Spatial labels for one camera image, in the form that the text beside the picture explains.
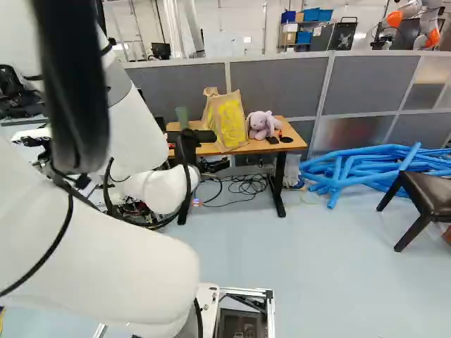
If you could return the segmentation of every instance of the pink stuffed animal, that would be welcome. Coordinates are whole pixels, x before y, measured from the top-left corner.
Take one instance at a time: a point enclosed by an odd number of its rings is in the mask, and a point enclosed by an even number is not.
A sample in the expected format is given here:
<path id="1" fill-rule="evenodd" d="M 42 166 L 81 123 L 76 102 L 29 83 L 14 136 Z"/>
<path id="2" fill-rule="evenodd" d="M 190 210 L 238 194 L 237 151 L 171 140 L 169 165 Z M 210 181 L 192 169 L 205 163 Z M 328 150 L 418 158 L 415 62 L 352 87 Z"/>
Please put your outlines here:
<path id="1" fill-rule="evenodd" d="M 255 111 L 246 118 L 246 130 L 251 139 L 264 139 L 274 136 L 275 129 L 282 129 L 282 122 L 272 115 L 272 111 Z"/>

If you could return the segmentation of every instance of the ceiling pipe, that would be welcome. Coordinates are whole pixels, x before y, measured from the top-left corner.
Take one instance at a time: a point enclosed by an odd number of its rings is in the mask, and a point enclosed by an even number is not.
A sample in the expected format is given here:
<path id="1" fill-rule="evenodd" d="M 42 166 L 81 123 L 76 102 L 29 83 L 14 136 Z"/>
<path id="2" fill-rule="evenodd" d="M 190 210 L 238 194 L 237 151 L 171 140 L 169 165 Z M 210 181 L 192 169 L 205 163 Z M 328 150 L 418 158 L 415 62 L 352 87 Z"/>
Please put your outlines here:
<path id="1" fill-rule="evenodd" d="M 195 58 L 205 57 L 204 40 L 202 39 L 199 23 L 197 22 L 196 7 L 194 0 L 181 0 L 185 9 L 188 26 L 194 42 Z M 164 11 L 169 26 L 169 35 L 171 36 L 171 53 L 173 58 L 186 58 L 185 48 L 183 46 L 182 28 L 180 25 L 180 14 L 178 10 L 178 0 L 164 0 Z"/>
<path id="2" fill-rule="evenodd" d="M 186 58 L 177 0 L 164 0 L 164 12 L 168 21 L 172 57 Z"/>
<path id="3" fill-rule="evenodd" d="M 190 26 L 190 32 L 192 36 L 192 41 L 194 42 L 194 48 L 196 50 L 196 58 L 205 57 L 205 47 L 204 40 L 202 39 L 201 30 L 199 24 L 197 23 L 197 13 L 194 0 L 181 0 L 183 2 L 183 7 L 185 8 L 185 15 L 188 21 L 188 26 Z"/>

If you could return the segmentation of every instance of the yellow paper bag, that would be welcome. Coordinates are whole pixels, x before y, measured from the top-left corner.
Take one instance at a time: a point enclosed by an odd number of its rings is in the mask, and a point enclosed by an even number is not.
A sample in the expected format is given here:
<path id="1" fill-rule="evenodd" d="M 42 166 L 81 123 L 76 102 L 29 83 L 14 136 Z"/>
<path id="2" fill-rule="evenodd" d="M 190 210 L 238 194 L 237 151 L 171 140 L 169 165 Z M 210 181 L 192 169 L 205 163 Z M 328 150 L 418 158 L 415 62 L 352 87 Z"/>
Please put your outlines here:
<path id="1" fill-rule="evenodd" d="M 202 122 L 216 134 L 216 146 L 226 152 L 246 145 L 247 131 L 240 90 L 220 95 L 216 87 L 204 90 L 206 106 Z"/>

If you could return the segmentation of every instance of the chair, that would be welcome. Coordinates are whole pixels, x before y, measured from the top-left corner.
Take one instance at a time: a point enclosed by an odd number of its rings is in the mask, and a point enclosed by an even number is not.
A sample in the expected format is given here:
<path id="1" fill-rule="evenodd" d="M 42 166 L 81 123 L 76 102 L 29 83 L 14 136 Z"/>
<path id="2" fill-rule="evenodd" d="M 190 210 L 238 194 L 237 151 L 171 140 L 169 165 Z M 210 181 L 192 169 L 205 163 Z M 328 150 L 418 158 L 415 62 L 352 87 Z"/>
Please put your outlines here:
<path id="1" fill-rule="evenodd" d="M 396 243 L 394 249 L 401 252 L 429 222 L 451 223 L 451 180 L 422 173 L 401 171 L 389 188 L 377 211 L 382 211 L 396 192 L 403 187 L 414 202 L 420 217 Z"/>

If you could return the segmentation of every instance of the black cable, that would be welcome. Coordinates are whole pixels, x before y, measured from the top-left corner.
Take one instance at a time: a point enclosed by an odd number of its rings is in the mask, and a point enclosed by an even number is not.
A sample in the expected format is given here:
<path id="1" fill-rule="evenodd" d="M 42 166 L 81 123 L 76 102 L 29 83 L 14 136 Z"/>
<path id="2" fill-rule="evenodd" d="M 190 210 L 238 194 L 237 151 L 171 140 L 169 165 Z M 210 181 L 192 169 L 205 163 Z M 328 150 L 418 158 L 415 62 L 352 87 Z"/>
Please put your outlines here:
<path id="1" fill-rule="evenodd" d="M 110 175 L 110 180 L 113 181 L 113 182 L 115 182 L 115 183 L 122 183 L 122 182 L 125 182 L 125 181 L 128 180 L 129 178 L 130 178 L 130 175 L 128 175 L 128 176 L 127 176 L 126 178 L 124 178 L 123 180 L 116 181 L 116 180 L 113 179 L 112 176 Z"/>
<path id="2" fill-rule="evenodd" d="M 214 197 L 207 199 L 205 202 L 202 203 L 203 206 L 206 206 L 207 208 L 222 208 L 224 206 L 229 206 L 231 204 L 245 202 L 245 201 L 251 201 L 255 199 L 255 196 L 257 194 L 260 194 L 261 192 L 264 192 L 266 188 L 268 187 L 268 182 L 266 181 L 266 178 L 261 174 L 254 174 L 254 175 L 243 175 L 243 176 L 227 176 L 224 177 L 225 179 L 218 179 L 221 187 L 220 192 L 217 193 Z M 245 196 L 251 196 L 251 198 L 248 199 L 240 199 L 237 201 L 231 201 L 226 204 L 221 204 L 218 206 L 211 206 L 207 205 L 206 203 L 209 203 L 210 201 L 213 201 L 216 197 L 219 196 L 219 194 L 222 192 L 222 184 L 223 182 L 230 182 L 228 186 L 228 191 L 232 194 L 242 194 Z"/>
<path id="3" fill-rule="evenodd" d="M 197 338 L 204 338 L 204 324 L 202 322 L 202 314 L 197 298 L 194 298 L 194 308 L 197 316 Z"/>
<path id="4" fill-rule="evenodd" d="M 223 181 L 221 181 L 220 179 L 218 179 L 218 178 L 216 178 L 218 181 L 214 181 L 214 177 L 212 177 L 212 178 L 209 178 L 208 180 L 211 180 L 211 181 L 213 181 L 213 182 L 219 182 L 219 191 L 218 191 L 218 193 L 216 194 L 216 195 L 214 195 L 213 197 L 211 197 L 210 199 L 207 199 L 206 201 L 203 201 L 203 203 L 209 203 L 209 202 L 211 202 L 211 201 L 213 201 L 214 199 L 216 199 L 220 194 L 221 194 L 221 192 L 223 191 Z"/>
<path id="5" fill-rule="evenodd" d="M 61 229 L 59 230 L 58 234 L 56 235 L 54 242 L 46 250 L 45 254 L 31 267 L 31 269 L 28 270 L 27 273 L 25 273 L 17 282 L 14 282 L 12 285 L 7 287 L 5 290 L 0 291 L 0 298 L 9 294 L 10 292 L 14 291 L 23 283 L 27 282 L 27 280 L 29 280 L 45 264 L 45 262 L 47 262 L 47 260 L 53 254 L 53 252 L 55 252 L 58 245 L 61 243 L 61 240 L 63 239 L 64 234 L 66 233 L 66 230 L 69 227 L 70 219 L 72 218 L 72 213 L 73 213 L 73 196 L 71 194 L 69 194 L 68 195 L 68 211 L 66 213 L 66 218 L 64 219 Z"/>
<path id="6" fill-rule="evenodd" d="M 163 25 L 161 24 L 160 8 L 158 7 L 158 0 L 155 0 L 155 4 L 156 4 L 156 12 L 158 14 L 158 21 L 160 22 L 161 36 L 163 36 L 163 43 L 166 43 L 166 39 L 164 38 Z"/>
<path id="7" fill-rule="evenodd" d="M 189 205 L 189 203 L 191 201 L 191 177 L 190 177 L 190 171 L 188 169 L 187 157 L 185 154 L 185 150 L 183 148 L 181 133 L 178 135 L 177 144 L 178 144 L 178 148 L 180 150 L 180 155 L 182 156 L 183 171 L 185 171 L 185 179 L 186 179 L 186 194 L 185 194 L 185 199 L 182 202 L 182 207 L 187 208 L 188 207 L 187 204 Z"/>
<path id="8" fill-rule="evenodd" d="M 135 222 L 134 220 L 128 220 L 125 219 L 123 217 L 121 217 L 119 215 L 119 213 L 114 209 L 113 207 L 113 203 L 111 202 L 110 199 L 110 195 L 108 193 L 108 178 L 110 177 L 110 172 L 111 172 L 111 166 L 113 165 L 114 162 L 114 158 L 110 158 L 108 165 L 106 167 L 105 170 L 105 175 L 104 175 L 104 183 L 103 183 L 103 193 L 104 193 L 104 200 L 105 200 L 105 207 L 106 207 L 106 214 L 117 218 L 119 220 L 123 220 L 124 222 L 127 222 L 131 225 L 136 225 L 138 227 L 145 227 L 148 230 L 158 230 L 161 229 L 165 226 L 167 226 L 167 224 L 169 224 L 170 222 L 172 222 L 174 220 L 174 218 L 176 218 L 178 216 L 179 211 L 176 211 L 174 214 L 172 214 L 171 216 L 165 218 L 164 220 L 160 220 L 158 222 L 155 223 L 141 223 L 141 222 Z"/>

